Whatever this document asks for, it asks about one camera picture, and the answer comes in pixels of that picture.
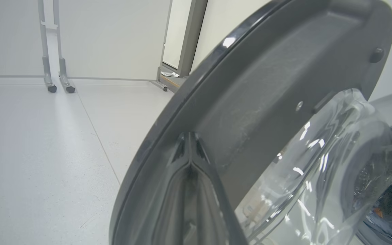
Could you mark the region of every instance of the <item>open washing machine door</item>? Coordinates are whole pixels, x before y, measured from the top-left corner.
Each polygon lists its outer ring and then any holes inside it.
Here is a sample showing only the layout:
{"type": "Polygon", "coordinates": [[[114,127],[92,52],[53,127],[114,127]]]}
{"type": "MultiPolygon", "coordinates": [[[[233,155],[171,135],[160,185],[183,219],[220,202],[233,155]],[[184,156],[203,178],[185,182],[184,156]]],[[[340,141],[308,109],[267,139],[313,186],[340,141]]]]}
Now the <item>open washing machine door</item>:
{"type": "Polygon", "coordinates": [[[391,42],[379,0],[263,6],[154,123],[110,244],[348,244],[392,183],[390,129],[366,101],[391,42]]]}

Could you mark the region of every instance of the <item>washing machine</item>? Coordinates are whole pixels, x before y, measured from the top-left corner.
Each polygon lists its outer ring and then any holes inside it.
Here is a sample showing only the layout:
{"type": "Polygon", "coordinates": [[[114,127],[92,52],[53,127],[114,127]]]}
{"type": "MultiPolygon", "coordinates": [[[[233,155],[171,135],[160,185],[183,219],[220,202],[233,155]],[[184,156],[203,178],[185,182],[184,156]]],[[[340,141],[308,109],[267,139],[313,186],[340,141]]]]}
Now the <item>washing machine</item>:
{"type": "Polygon", "coordinates": [[[392,242],[383,217],[392,218],[391,7],[274,0],[213,49],[155,121],[109,240],[376,245],[392,242]]]}

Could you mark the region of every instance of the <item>door glass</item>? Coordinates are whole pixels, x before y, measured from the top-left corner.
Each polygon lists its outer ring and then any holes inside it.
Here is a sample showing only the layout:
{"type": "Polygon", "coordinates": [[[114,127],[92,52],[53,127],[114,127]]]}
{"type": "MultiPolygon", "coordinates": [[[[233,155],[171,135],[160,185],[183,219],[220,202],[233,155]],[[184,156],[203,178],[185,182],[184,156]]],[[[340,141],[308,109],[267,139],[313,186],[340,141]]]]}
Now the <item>door glass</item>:
{"type": "Polygon", "coordinates": [[[278,153],[235,214],[249,245],[348,244],[391,184],[389,127],[349,89],[278,153]]]}

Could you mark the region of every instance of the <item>white floor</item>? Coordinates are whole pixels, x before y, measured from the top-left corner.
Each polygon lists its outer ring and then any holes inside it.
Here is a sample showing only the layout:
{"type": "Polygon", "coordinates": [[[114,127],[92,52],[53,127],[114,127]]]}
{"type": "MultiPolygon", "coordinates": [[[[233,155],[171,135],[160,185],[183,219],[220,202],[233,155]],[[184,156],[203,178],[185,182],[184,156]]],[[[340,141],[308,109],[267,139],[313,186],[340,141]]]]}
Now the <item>white floor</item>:
{"type": "Polygon", "coordinates": [[[0,79],[0,245],[108,244],[120,183],[173,96],[148,82],[0,79]]]}

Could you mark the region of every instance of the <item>black caster wheel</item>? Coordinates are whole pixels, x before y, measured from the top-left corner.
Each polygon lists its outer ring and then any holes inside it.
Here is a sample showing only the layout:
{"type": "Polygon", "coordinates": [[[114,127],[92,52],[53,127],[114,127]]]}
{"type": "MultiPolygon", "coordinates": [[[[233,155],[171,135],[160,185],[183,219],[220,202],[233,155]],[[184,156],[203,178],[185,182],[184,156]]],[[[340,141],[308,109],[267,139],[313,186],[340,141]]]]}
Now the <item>black caster wheel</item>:
{"type": "Polygon", "coordinates": [[[66,87],[66,91],[70,94],[73,94],[75,92],[75,88],[72,86],[66,87]]]}
{"type": "Polygon", "coordinates": [[[55,93],[57,91],[57,87],[55,85],[48,86],[48,91],[51,93],[55,93]]]}

